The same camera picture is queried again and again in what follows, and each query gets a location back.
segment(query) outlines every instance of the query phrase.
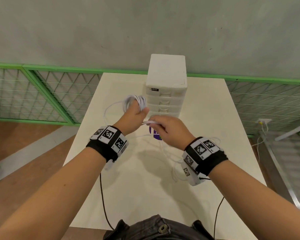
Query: concrete wall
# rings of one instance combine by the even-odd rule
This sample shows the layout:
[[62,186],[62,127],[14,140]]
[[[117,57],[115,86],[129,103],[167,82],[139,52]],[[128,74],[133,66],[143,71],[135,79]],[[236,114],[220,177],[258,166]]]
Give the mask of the concrete wall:
[[300,78],[300,0],[0,0],[0,62]]

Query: tabletop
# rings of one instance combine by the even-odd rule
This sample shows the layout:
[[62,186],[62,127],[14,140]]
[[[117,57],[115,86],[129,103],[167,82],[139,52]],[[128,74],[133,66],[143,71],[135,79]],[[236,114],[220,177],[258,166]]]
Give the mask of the tabletop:
[[[145,92],[147,75],[104,73],[87,113],[65,160],[66,164],[86,146],[89,137],[105,125],[103,115],[112,103],[124,100],[129,94]],[[188,90],[180,119],[194,136],[211,138],[224,149],[229,160],[265,184],[239,115],[223,79],[188,77]],[[106,113],[109,124],[123,114],[120,103]],[[191,225],[200,219],[213,233],[217,207],[222,194],[209,180],[190,186],[181,166],[182,151],[172,148],[149,134],[141,126],[127,136],[129,146],[109,171],[102,171],[104,203],[110,223],[120,219],[127,224],[160,214],[177,222]],[[93,186],[72,227],[110,229],[103,212],[100,182]],[[220,206],[217,239],[256,239],[226,200]]]

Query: wall outlet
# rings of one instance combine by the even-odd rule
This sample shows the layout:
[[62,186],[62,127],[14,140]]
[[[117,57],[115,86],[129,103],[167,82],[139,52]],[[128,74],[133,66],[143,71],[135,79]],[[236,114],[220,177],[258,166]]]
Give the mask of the wall outlet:
[[256,123],[262,122],[263,124],[268,124],[272,121],[272,119],[258,119]]

